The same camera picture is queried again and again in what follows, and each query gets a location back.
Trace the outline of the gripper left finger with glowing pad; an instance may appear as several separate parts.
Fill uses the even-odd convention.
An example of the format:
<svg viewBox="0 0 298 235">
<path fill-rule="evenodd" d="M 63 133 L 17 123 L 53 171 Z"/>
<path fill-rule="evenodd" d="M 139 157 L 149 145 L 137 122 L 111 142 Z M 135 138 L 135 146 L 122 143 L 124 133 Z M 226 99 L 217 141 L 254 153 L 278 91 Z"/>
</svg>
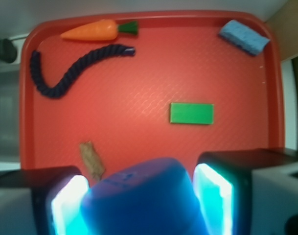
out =
<svg viewBox="0 0 298 235">
<path fill-rule="evenodd" d="M 75 166 L 0 171 L 0 235 L 63 235 L 89 184 Z"/>
</svg>

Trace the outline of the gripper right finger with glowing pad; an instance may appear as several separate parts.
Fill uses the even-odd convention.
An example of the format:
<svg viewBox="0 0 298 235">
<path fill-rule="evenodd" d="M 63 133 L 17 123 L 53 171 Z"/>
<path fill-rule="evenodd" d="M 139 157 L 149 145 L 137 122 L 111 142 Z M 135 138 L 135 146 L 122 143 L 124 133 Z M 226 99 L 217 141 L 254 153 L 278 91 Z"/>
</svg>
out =
<svg viewBox="0 0 298 235">
<path fill-rule="evenodd" d="M 298 151 L 202 153 L 193 187 L 210 235 L 298 235 Z"/>
</svg>

